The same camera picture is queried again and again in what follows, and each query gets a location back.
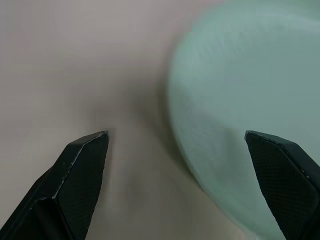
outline green plastic container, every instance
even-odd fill
[[[284,240],[260,191],[246,130],[298,143],[320,163],[320,7],[238,0],[208,11],[174,54],[168,103],[200,186],[259,239]]]

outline white table surface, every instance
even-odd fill
[[[110,130],[88,240],[247,240],[183,170],[164,83],[216,0],[0,1],[0,227],[71,141]]]

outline light green bowl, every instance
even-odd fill
[[[246,130],[298,143],[320,161],[320,8],[242,0],[203,16],[172,60],[172,128],[200,186],[261,239],[283,240],[260,191]]]

